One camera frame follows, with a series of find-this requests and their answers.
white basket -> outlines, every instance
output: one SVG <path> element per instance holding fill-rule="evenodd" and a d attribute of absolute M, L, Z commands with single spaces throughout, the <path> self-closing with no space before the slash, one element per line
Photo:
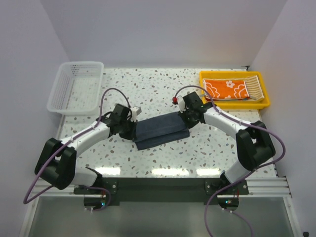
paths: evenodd
<path fill-rule="evenodd" d="M 90 115 L 97 111 L 103 63 L 69 62 L 58 70 L 47 109 L 63 115 Z"/>

dark blue cloth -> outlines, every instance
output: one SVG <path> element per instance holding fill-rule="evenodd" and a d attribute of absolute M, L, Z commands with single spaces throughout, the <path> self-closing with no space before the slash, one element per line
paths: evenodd
<path fill-rule="evenodd" d="M 178 112 L 174 112 L 139 121 L 136 127 L 137 139 L 134 142 L 138 150 L 144 150 L 187 138 L 189 135 L 189 130 L 178 116 Z"/>

yellow plastic bin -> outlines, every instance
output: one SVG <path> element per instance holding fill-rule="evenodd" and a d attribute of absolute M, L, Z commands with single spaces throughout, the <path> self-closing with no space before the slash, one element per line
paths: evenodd
<path fill-rule="evenodd" d="M 243 79 L 246 77 L 257 76 L 259 84 L 264 95 L 264 99 L 261 101 L 247 101 L 247 100 L 237 100 L 237 101 L 215 101 L 215 103 L 222 109 L 263 109 L 270 105 L 270 100 L 263 83 L 260 72 L 213 72 L 213 71 L 202 71 L 199 73 L 199 82 L 201 87 L 203 86 L 203 79 Z M 205 97 L 203 97 L 203 103 L 208 102 Z"/>

folded towel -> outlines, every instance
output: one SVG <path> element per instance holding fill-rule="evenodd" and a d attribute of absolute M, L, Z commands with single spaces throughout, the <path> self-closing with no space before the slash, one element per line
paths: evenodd
<path fill-rule="evenodd" d="M 139 121 L 136 127 L 137 139 L 134 142 L 138 150 L 143 150 L 187 138 L 189 135 L 178 112 L 173 112 Z"/>
<path fill-rule="evenodd" d="M 203 84 L 214 100 L 242 100 L 249 98 L 244 80 L 203 79 Z"/>

orange cloth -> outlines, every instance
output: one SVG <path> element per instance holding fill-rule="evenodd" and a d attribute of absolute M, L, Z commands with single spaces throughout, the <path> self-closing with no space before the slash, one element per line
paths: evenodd
<path fill-rule="evenodd" d="M 203 79 L 203 84 L 204 88 L 217 100 L 242 100 L 249 98 L 244 80 Z"/>

